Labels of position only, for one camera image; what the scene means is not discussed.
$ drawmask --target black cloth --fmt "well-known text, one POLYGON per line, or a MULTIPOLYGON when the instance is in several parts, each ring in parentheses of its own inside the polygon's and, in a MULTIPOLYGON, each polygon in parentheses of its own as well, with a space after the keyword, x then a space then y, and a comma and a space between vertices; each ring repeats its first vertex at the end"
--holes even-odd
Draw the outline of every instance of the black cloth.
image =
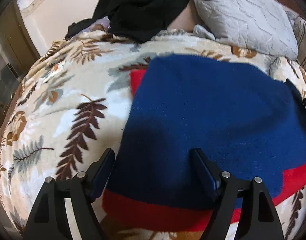
POLYGON ((109 33, 136 42, 149 41, 168 25, 187 6, 189 0, 99 0, 92 19, 68 27, 66 39, 89 27, 97 19, 108 16, 109 33))

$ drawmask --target blue fabric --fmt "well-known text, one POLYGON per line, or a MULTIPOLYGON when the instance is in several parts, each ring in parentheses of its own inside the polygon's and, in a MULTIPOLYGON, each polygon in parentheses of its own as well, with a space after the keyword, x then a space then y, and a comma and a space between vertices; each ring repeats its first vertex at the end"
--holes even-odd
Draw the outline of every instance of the blue fabric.
POLYGON ((283 170, 306 163, 298 91, 249 64, 155 58, 135 95, 107 188, 146 203, 211 208, 189 163, 196 147, 237 178, 261 177, 276 197, 283 170))

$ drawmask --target beige blanket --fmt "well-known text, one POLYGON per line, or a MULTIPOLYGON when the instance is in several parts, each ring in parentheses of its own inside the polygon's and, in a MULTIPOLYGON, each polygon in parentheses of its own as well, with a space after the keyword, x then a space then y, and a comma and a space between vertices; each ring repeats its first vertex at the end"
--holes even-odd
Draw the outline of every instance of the beige blanket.
MULTIPOLYGON (((171 53, 250 63, 273 79, 290 79, 306 97, 306 73, 296 62, 182 30, 161 32, 141 45, 103 31, 54 42, 24 79, 1 144, 0 200, 20 232, 45 177, 71 178, 97 161, 106 148, 118 152, 132 104, 130 70, 146 68, 154 57, 171 53)), ((101 198, 93 208, 102 221, 101 198)), ((292 239, 306 215, 306 186, 279 204, 277 211, 285 238, 292 239)), ((79 239, 69 202, 67 212, 73 237, 79 239)), ((201 234, 130 229, 113 226, 109 218, 102 225, 112 239, 198 239, 201 234)), ((236 227, 237 223, 231 225, 227 240, 233 239, 236 227)))

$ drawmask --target white quilted fabric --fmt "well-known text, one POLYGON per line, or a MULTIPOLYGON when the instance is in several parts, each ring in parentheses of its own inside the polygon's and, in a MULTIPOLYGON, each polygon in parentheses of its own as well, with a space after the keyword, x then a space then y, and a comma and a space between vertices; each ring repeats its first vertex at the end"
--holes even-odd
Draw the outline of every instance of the white quilted fabric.
POLYGON ((194 0, 216 41, 272 56, 297 59, 297 42, 275 0, 194 0))

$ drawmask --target red cloth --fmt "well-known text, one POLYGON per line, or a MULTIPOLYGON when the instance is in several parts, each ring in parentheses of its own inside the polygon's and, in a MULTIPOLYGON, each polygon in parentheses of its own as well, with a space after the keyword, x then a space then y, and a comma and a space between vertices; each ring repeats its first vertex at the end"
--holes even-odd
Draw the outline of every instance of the red cloth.
POLYGON ((132 95, 134 96, 136 93, 137 88, 141 84, 142 78, 146 72, 146 69, 138 69, 138 70, 132 70, 130 73, 131 77, 131 90, 132 95))

